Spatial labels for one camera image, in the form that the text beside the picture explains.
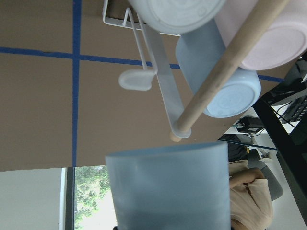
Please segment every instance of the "light blue cup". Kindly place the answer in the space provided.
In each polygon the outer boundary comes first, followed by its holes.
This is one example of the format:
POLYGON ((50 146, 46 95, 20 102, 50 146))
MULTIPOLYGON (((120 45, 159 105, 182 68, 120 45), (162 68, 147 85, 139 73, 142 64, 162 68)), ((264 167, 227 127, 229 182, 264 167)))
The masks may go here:
MULTIPOLYGON (((214 20, 181 35, 176 46, 176 57, 194 94, 224 51, 225 45, 214 20)), ((260 92, 261 85, 256 71, 238 68, 204 113, 220 118, 235 116, 250 108, 260 92)))
POLYGON ((227 144, 106 156, 119 230, 229 230, 227 144))

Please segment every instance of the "black metal bar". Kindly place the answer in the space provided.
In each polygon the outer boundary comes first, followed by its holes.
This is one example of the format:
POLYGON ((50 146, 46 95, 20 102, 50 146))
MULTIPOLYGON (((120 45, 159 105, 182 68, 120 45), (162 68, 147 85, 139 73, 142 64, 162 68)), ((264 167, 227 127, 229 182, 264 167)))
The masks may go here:
MULTIPOLYGON (((258 117, 263 122, 273 143, 278 149, 280 154, 278 159, 280 163, 282 163, 281 166, 286 179, 289 183, 298 208, 303 215, 306 213, 307 208, 307 163, 302 155, 302 149, 295 145, 291 140, 290 136, 277 119, 276 114, 268 103, 266 103, 263 99, 259 99, 253 105, 253 107, 258 117)), ((303 216, 303 218, 305 223, 307 223, 307 217, 303 216)))
POLYGON ((67 168, 65 230, 74 230, 74 168, 67 168))

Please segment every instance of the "keyboard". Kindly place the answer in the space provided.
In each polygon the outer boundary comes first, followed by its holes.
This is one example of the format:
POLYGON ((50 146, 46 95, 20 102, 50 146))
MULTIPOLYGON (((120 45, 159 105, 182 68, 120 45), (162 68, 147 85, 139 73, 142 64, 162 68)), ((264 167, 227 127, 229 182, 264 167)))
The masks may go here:
POLYGON ((283 118, 289 122, 295 122, 300 121, 305 114, 307 114, 307 95, 293 101, 284 113, 283 118))

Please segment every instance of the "white floor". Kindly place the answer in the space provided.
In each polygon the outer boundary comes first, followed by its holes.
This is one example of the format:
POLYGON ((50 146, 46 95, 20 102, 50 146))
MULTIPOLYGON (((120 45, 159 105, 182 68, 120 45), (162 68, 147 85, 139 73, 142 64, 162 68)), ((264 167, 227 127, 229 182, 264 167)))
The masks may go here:
MULTIPOLYGON (((259 145, 275 148, 272 140, 268 134, 260 134, 255 137, 259 145)), ((267 163, 272 173, 283 188, 283 195, 273 201, 274 219, 268 230, 307 230, 301 213, 296 205, 288 182, 283 174, 276 151, 267 151, 269 156, 273 159, 272 162, 267 163)))

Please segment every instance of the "person's arm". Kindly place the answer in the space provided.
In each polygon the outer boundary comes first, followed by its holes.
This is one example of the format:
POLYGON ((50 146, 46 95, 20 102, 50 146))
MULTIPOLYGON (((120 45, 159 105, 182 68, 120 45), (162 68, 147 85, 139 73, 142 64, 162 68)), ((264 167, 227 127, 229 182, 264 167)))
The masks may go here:
POLYGON ((251 168, 235 173, 229 179, 229 187, 233 188, 239 184, 251 183, 256 179, 264 179, 264 175, 259 168, 251 168))

